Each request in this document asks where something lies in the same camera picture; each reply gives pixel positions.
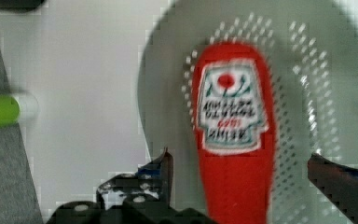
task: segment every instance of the printed logo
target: printed logo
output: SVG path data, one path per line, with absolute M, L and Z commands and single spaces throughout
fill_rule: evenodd
M 269 127 L 254 63 L 211 63 L 202 71 L 198 124 L 204 148 L 219 154 L 253 151 Z

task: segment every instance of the screw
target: screw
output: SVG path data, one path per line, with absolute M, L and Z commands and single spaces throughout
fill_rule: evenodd
M 143 178 L 143 179 L 151 179 L 151 178 L 152 178 L 152 175 L 142 175 L 142 178 Z
M 149 189 L 150 188 L 150 185 L 147 184 L 147 183 L 143 183 L 141 184 L 141 186 L 139 186 L 141 189 Z
M 122 174 L 121 176 L 129 178 L 129 177 L 134 177 L 135 175 L 134 174 Z
M 112 186 L 111 183 L 106 183 L 106 184 L 100 186 L 100 190 L 103 190 L 103 191 L 105 191 L 105 190 L 110 190 L 112 187 L 113 187 L 113 186 Z
M 87 209 L 89 209 L 89 206 L 86 204 L 80 204 L 75 207 L 75 211 L 77 212 L 83 212 L 86 211 Z
M 138 196 L 134 199 L 132 199 L 135 203 L 144 203 L 146 201 L 146 198 L 144 196 Z

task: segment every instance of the white background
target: white background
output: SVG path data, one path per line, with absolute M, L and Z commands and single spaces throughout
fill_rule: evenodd
M 358 0 L 337 1 L 358 22 Z M 33 13 L 0 11 L 12 90 L 40 104 L 21 131 L 44 220 L 62 203 L 94 200 L 104 180 L 149 160 L 137 76 L 147 37 L 171 3 L 48 0 Z

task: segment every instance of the gray fabric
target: gray fabric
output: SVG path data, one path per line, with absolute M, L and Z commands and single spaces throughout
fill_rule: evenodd
M 0 52 L 0 93 L 8 93 Z M 18 125 L 0 129 L 0 224 L 43 223 Z

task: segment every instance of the black plastic part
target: black plastic part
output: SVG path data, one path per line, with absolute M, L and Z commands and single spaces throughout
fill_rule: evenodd
M 132 224 L 133 222 L 126 222 L 123 220 L 122 206 L 114 206 L 107 211 L 103 211 L 100 216 L 99 224 Z
M 136 198 L 145 199 L 142 203 L 135 202 Z M 123 203 L 123 215 L 133 223 L 142 224 L 217 224 L 202 213 L 188 208 L 177 212 L 164 202 L 159 202 L 150 195 L 132 195 Z
M 102 211 L 101 207 L 93 202 L 66 203 L 57 208 L 47 224 L 99 223 Z
M 308 179 L 347 218 L 358 224 L 358 169 L 312 154 L 308 161 Z
M 168 153 L 167 148 L 164 148 L 161 156 L 148 164 L 138 168 L 138 172 L 134 175 L 116 175 L 108 181 L 101 184 L 97 188 L 97 203 L 101 205 L 102 209 L 109 209 L 105 207 L 104 194 L 109 195 L 115 193 L 128 197 L 132 194 L 145 193 L 142 185 L 149 186 L 147 191 L 155 192 L 160 201 L 169 203 L 171 200 L 171 189 L 173 180 L 173 158 Z

